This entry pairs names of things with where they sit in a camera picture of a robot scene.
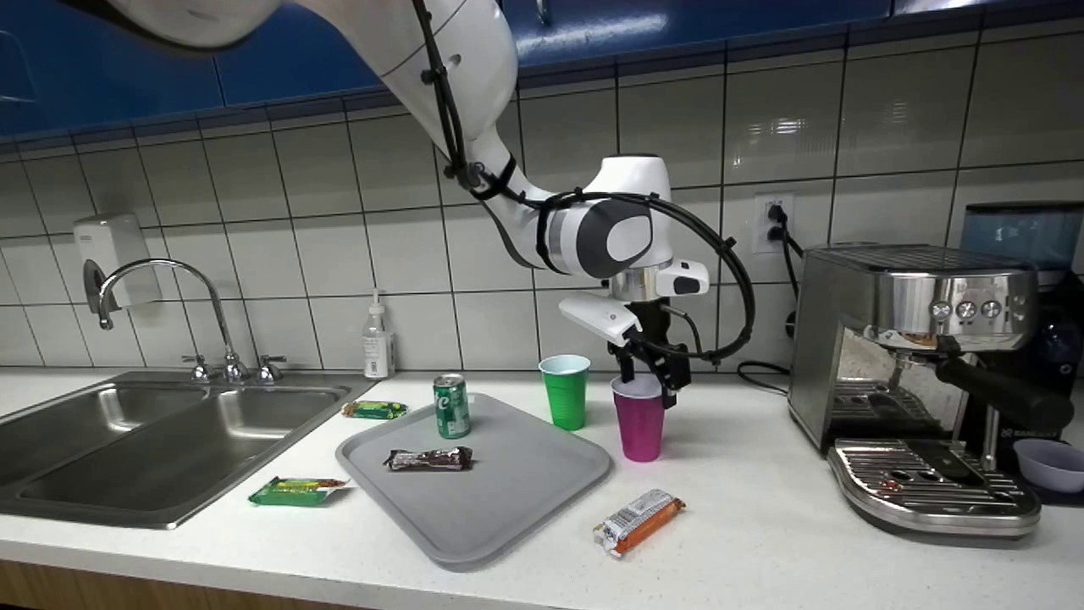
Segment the soap bottle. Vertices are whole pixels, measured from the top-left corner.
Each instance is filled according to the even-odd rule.
[[[372,291],[371,326],[367,326],[367,380],[385,380],[390,374],[393,374],[393,334],[382,328],[380,291]]]

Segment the can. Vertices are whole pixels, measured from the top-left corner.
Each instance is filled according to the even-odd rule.
[[[467,409],[467,380],[462,374],[442,374],[434,380],[434,409],[442,438],[467,438],[471,409]]]

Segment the coffee machine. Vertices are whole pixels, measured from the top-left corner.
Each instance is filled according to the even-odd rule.
[[[805,250],[791,414],[827,453],[844,500],[889,530],[1018,538],[1040,502],[995,472],[1000,417],[1061,432],[1071,405],[983,355],[1019,350],[1038,326],[1023,263],[949,247]],[[983,402],[983,451],[958,438]]]

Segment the white tile wall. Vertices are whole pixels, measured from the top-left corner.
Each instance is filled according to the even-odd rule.
[[[1084,29],[976,30],[767,62],[524,90],[499,129],[546,191],[582,188],[611,153],[661,153],[673,204],[734,239],[759,321],[739,361],[791,361],[792,311],[767,204],[799,246],[956,246],[967,204],[1084,199]],[[224,296],[237,353],[360,369],[367,299],[385,291],[403,369],[537,369],[600,339],[559,316],[596,283],[524,272],[403,108],[206,118],[187,134],[24,146],[0,161],[0,365],[180,365],[224,361],[202,286],[159,272],[159,306],[83,303],[71,224],[137,209],[150,256],[197,265]],[[722,265],[673,226],[682,259]],[[708,345],[739,334],[732,275],[677,299]],[[673,320],[673,342],[690,328]]]

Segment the white countertop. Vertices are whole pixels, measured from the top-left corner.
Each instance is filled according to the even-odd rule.
[[[0,414],[97,377],[0,374]],[[531,377],[471,377],[537,417]],[[429,377],[371,398],[429,402]],[[696,383],[669,414],[655,466],[619,459],[604,383],[591,388],[586,442],[615,475],[478,574],[434,565],[367,496],[330,510],[254,510],[272,475],[331,475],[336,447],[380,424],[331,417],[178,533],[0,517],[0,561],[251,590],[346,606],[1080,606],[1084,510],[1044,510],[1019,545],[935,545],[880,533],[836,496],[827,466],[791,424],[786,402],[734,383]],[[687,502],[669,530],[616,563],[594,526],[647,487]]]

